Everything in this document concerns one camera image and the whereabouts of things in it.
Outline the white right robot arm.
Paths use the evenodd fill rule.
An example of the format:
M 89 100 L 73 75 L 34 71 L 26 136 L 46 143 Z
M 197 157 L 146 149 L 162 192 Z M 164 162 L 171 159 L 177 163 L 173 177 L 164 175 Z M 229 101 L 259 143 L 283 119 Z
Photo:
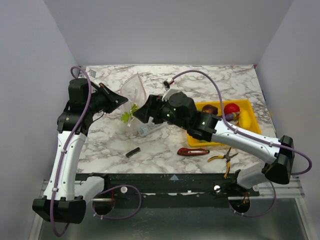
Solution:
M 236 196 L 266 181 L 281 185 L 290 182 L 295 156 L 291 137 L 266 137 L 228 126 L 222 118 L 198 111 L 194 100 L 182 92 L 167 100 L 161 95 L 150 95 L 133 116 L 142 123 L 147 123 L 150 118 L 155 124 L 167 122 L 186 130 L 194 139 L 225 144 L 259 158 L 259 163 L 236 172 L 230 183 L 230 191 Z

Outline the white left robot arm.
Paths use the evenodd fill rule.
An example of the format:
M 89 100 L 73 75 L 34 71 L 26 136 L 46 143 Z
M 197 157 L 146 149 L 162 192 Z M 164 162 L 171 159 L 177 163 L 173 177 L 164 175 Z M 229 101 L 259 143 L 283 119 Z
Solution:
M 53 169 L 43 196 L 33 200 L 32 209 L 48 222 L 80 224 L 87 203 L 95 196 L 107 197 L 111 185 L 98 176 L 91 176 L 76 187 L 80 153 L 97 113 L 112 113 L 128 99 L 103 83 L 73 79 L 68 86 L 69 100 L 57 119 L 58 142 Z

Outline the clear zip top bag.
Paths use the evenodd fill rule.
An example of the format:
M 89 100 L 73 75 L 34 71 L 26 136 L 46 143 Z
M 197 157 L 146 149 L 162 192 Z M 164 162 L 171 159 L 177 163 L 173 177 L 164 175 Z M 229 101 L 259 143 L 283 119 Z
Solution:
M 128 112 L 133 104 L 137 104 L 139 107 L 142 107 L 145 104 L 147 100 L 147 94 L 143 86 L 143 81 L 138 72 L 123 83 L 122 87 L 120 88 L 120 95 L 128 98 L 128 102 L 120 107 L 121 115 L 124 112 Z M 134 120 L 135 117 L 129 124 L 125 123 L 126 126 L 131 127 Z

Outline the green celery stalk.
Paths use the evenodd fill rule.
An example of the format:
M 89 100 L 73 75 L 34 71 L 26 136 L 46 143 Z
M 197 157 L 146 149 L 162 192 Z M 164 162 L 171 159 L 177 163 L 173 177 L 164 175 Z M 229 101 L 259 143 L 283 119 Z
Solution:
M 130 107 L 130 110 L 129 111 L 126 111 L 124 112 L 122 115 L 121 115 L 121 118 L 120 120 L 126 124 L 129 124 L 133 119 L 134 119 L 134 115 L 133 113 L 135 111 L 137 111 L 140 107 L 137 105 L 137 104 L 133 104 L 131 107 Z

